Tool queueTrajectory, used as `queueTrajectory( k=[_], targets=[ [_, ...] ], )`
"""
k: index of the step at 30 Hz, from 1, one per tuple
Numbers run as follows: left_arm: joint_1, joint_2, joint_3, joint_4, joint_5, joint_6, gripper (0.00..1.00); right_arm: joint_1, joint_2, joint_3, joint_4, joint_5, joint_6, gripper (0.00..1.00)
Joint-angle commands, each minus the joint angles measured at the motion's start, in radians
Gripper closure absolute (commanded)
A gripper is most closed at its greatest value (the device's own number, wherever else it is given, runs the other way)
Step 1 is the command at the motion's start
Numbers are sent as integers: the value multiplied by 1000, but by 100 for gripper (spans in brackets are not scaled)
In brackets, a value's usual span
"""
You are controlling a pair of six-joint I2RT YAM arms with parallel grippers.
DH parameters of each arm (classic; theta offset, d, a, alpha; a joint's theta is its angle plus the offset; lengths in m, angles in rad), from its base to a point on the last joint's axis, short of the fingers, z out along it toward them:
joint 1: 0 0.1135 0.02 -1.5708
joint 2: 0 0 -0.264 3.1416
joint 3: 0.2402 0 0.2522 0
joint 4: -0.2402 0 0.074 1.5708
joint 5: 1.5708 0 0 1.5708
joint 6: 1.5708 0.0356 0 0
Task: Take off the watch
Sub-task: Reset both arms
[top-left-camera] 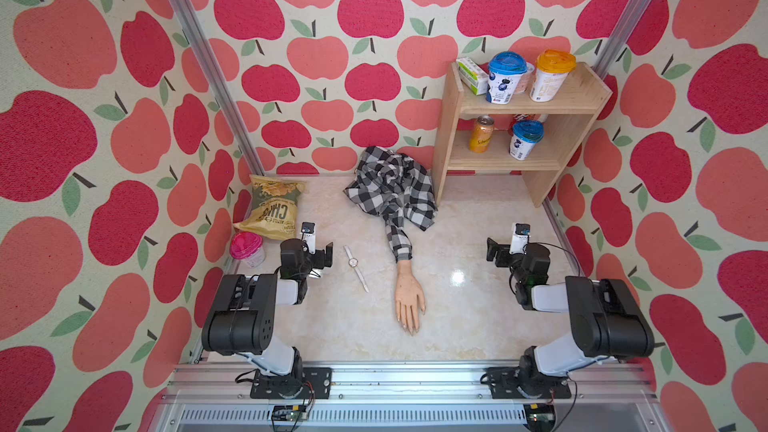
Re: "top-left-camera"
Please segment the mannequin hand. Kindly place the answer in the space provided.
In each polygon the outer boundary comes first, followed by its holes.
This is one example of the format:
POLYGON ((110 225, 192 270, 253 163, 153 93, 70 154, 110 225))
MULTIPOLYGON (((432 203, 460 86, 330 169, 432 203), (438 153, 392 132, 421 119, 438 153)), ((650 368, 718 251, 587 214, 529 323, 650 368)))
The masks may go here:
POLYGON ((420 313, 426 312, 426 300, 410 260, 397 262, 394 301, 398 323, 409 334, 416 334, 420 330, 420 313))

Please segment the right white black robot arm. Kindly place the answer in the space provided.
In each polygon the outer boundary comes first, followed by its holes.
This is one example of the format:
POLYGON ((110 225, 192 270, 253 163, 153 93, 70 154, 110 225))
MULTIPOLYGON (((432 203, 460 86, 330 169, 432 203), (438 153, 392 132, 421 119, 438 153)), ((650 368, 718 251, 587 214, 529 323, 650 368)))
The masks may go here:
POLYGON ((525 310, 566 314, 570 331, 531 346, 512 367, 491 367, 480 383, 494 399, 568 399, 569 374, 606 360, 651 355, 654 335, 627 284, 567 276, 549 284, 550 251, 540 243, 487 240, 486 260, 510 271, 509 285, 525 310))

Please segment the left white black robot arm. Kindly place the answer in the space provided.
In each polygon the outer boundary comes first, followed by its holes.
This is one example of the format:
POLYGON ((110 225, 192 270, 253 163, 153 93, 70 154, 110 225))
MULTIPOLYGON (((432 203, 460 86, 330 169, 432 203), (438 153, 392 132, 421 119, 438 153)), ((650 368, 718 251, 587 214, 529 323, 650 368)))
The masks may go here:
POLYGON ((292 238, 280 244, 280 266, 273 273, 221 279, 202 328, 203 349, 222 356, 239 356, 255 367, 235 379, 251 385, 250 397, 270 400, 315 400, 330 396, 329 367, 306 367, 299 350, 276 335, 279 305, 300 305, 315 270, 333 264, 333 245, 312 252, 292 238))

